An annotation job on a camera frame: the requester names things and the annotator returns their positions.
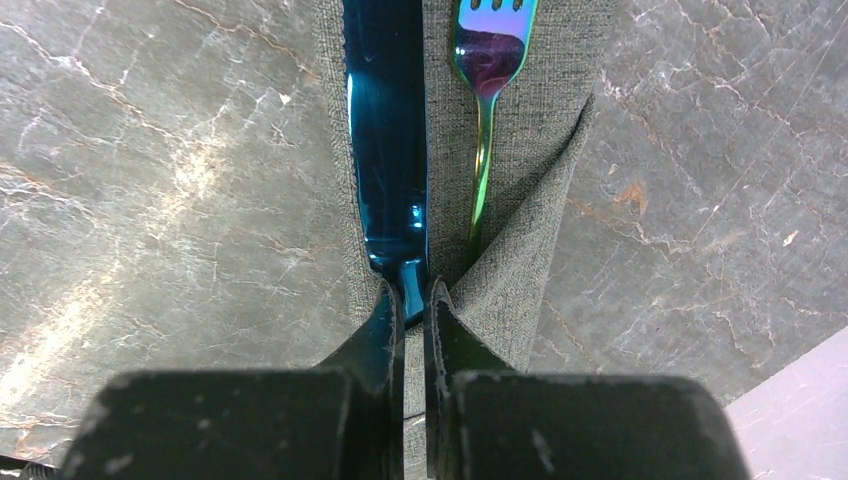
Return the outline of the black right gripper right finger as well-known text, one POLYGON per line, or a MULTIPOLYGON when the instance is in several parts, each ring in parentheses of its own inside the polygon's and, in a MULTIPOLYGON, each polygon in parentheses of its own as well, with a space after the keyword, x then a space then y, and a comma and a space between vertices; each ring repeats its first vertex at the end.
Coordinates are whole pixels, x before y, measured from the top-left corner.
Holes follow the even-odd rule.
POLYGON ((423 326, 427 476, 439 479, 453 378, 466 370, 510 371, 512 367, 456 316, 448 287, 440 278, 427 288, 423 326))

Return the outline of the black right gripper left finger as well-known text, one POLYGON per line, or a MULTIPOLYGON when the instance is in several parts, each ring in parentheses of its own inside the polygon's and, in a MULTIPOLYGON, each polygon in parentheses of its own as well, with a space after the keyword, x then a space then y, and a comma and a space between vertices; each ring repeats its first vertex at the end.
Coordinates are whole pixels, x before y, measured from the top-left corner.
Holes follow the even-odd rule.
POLYGON ((349 380, 337 477, 402 479, 405 326, 396 288, 382 280, 367 320, 319 365, 349 380))

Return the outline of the grey cloth napkin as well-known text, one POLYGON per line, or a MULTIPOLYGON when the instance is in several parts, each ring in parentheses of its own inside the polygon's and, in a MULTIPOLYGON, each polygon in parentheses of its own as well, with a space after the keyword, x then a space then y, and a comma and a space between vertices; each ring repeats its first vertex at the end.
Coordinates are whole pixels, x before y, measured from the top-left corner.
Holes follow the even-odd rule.
POLYGON ((317 1, 312 34, 335 162, 349 314, 361 324, 379 275, 366 257, 365 185, 355 177, 347 94, 375 99, 397 141, 426 135, 429 264, 460 319, 511 366, 525 369, 575 165, 595 118, 593 83, 620 5, 544 1, 527 63, 496 106, 482 252, 465 259, 475 105, 448 60, 448 1, 317 1))

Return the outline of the iridescent rainbow metal fork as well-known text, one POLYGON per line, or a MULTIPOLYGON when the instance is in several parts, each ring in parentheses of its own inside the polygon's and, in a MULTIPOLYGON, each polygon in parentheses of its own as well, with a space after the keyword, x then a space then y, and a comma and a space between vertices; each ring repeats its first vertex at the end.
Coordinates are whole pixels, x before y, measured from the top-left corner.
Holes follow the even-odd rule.
POLYGON ((496 102, 521 72, 537 0, 459 1, 452 27, 454 68, 477 103, 477 141, 468 233, 468 261, 482 251, 482 227, 492 163, 496 102))

